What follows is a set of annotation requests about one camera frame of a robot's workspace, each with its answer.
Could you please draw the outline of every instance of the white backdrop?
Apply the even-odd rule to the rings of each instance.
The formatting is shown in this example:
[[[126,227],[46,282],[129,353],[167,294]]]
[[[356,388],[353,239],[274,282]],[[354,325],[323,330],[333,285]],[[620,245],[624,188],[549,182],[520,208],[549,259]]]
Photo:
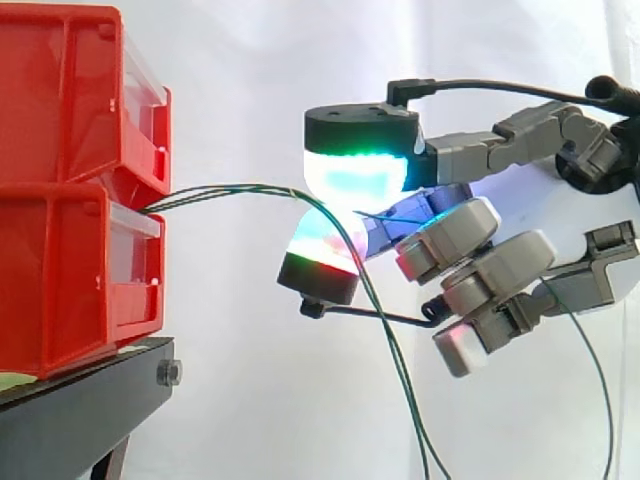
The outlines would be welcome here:
[[[381,99],[393,78],[479,76],[580,92],[591,76],[614,72],[640,84],[633,0],[115,3],[173,90],[175,188],[304,187],[303,111]],[[490,128],[530,102],[461,92],[419,108],[434,135]],[[421,478],[379,324],[302,318],[296,295],[275,284],[303,212],[292,201],[232,198],[168,215],[163,333],[176,337],[184,380],[133,435],[126,480]],[[391,255],[371,273],[389,311],[413,314],[416,300],[434,293],[407,284]],[[616,422],[624,416],[614,469],[623,479],[640,478],[640,412],[632,408],[640,402],[639,312],[631,299],[582,319]],[[547,321],[455,381],[428,332],[398,330],[453,478],[601,478],[602,395],[566,319]]]

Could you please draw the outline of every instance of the red plastic drawer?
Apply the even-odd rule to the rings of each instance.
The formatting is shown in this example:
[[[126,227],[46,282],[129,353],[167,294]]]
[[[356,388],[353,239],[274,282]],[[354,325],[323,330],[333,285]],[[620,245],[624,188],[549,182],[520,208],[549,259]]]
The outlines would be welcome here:
[[[164,224],[98,185],[0,187],[0,371],[46,378],[162,327]]]
[[[133,209],[169,192],[171,96],[116,9],[0,3],[0,67],[0,184],[91,181]]]

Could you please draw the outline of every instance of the green light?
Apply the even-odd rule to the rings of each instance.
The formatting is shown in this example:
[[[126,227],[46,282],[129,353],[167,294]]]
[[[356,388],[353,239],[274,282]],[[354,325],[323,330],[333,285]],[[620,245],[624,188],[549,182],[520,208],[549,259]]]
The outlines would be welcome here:
[[[304,177],[320,200],[377,212],[402,198],[407,159],[387,153],[322,155],[305,151]]]
[[[331,208],[353,241],[360,258],[367,255],[367,229],[362,220],[350,211]],[[358,274],[358,269],[338,230],[316,209],[309,210],[298,223],[287,252],[334,268]]]

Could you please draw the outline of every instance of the cable connector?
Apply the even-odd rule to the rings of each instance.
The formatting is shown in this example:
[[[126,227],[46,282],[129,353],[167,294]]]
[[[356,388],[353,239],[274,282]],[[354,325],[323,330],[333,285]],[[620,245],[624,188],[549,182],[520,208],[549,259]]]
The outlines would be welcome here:
[[[393,80],[387,83],[387,103],[406,107],[409,104],[409,100],[433,95],[437,91],[436,81],[433,78]]]

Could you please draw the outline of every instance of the metal bolt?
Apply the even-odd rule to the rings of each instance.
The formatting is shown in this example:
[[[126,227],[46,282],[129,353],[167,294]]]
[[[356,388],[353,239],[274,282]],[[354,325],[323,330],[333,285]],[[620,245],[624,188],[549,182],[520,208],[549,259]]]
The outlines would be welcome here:
[[[182,381],[182,362],[180,360],[161,360],[157,372],[158,385],[175,387]]]

